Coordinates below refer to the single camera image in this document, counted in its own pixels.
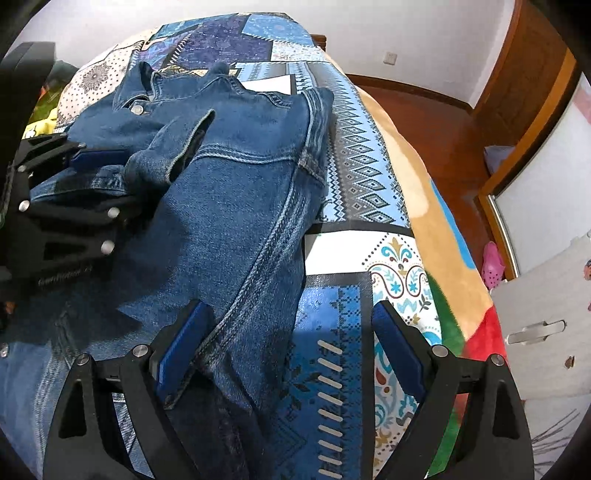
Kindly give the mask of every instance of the wooden door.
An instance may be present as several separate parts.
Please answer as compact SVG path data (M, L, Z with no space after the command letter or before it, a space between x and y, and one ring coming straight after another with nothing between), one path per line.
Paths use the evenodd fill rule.
M485 145L517 145L547 99L567 47L529 1L515 0L505 44L474 109Z

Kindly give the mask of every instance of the colorful blanket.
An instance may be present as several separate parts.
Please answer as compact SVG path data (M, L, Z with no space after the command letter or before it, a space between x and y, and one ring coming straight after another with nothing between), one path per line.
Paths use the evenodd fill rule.
M275 478L375 477L417 403L371 331L373 304L389 300L456 355L505 354L491 298L423 162L308 32L275 13L185 20L117 44L66 87L56 131L138 61L196 75L225 61L243 82L289 74L297 92L335 94L326 198L304 242L308 277L275 421ZM445 466L462 413L459 400L431 474Z

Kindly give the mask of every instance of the baseboard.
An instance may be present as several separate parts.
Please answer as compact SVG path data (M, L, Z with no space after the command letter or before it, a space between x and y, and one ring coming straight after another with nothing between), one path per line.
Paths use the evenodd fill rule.
M468 113L472 113L472 107L468 103L463 102L462 100L458 100L457 98L444 95L439 92L434 92L433 90L417 87L415 85L409 85L408 83L396 82L395 80L379 79L376 77L366 77L365 75L354 75L348 73L347 77L349 77L349 80L351 80L351 82L360 87L378 87L386 90L396 90L398 92L412 93L413 95L420 95L425 98L430 98L431 100L437 100L441 103L447 103L448 105L457 106L458 108L461 108L462 110L465 110Z

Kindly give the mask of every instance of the white wall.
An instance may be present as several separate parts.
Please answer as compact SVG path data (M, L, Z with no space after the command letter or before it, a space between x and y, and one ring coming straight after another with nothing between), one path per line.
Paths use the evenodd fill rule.
M60 59L81 66L126 36L161 24L283 11L311 33L327 35L328 53L348 73L421 86L474 105L498 56L513 1L51 0L17 41L55 41ZM395 66L383 64L387 50L398 54Z
M496 199L521 273L591 229L591 87L584 75L573 99L530 163Z

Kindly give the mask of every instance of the white dashed stripe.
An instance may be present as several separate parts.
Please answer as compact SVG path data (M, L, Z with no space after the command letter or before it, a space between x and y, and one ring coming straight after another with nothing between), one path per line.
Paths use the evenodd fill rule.
M327 457L325 455L318 455L318 460L320 460L321 462L332 463L333 465L337 466L343 464L343 462L341 462L340 460L337 460L336 458Z
M329 443L329 442L325 442L324 440L318 440L318 445L329 448L330 450L334 450L335 452L342 452L343 449L341 447L339 447L338 445L335 445L333 443Z
M341 438L343 436L342 432L339 432L338 430L327 427L326 425L318 425L318 429L322 430L323 432L330 433L331 435L334 435L335 437Z
M329 401L331 403L334 403L335 405L342 407L343 406L343 401L339 400L338 398L334 398L331 397L330 395L327 395L324 392L318 392L318 396L326 401Z
M319 375L318 376L318 380L320 380L321 382L324 382L327 385L330 385L331 387L343 388L343 384L342 383L335 382L331 378L325 377L324 375Z
M334 413L331 413L327 410L324 410L323 408L321 408L318 413L320 413L320 415L322 415L323 417L326 417L327 419L331 419L334 421L343 421L343 417L341 417L340 415L335 415Z
M320 365L324 365L325 367L330 368L331 370L334 370L335 372L342 372L343 371L343 367L341 367L340 365L336 365L333 362L329 362L328 360L325 360L324 358L319 358L318 363Z
M319 469L318 473L320 473L321 475L329 476L331 478L343 478L343 475L341 475L340 473L329 472L328 470L324 470L323 468Z
M336 353L337 355L343 355L343 351L334 345L331 345L330 343L325 342L324 340L318 340L318 346L321 346L322 348L326 348L327 350L330 350L331 352Z

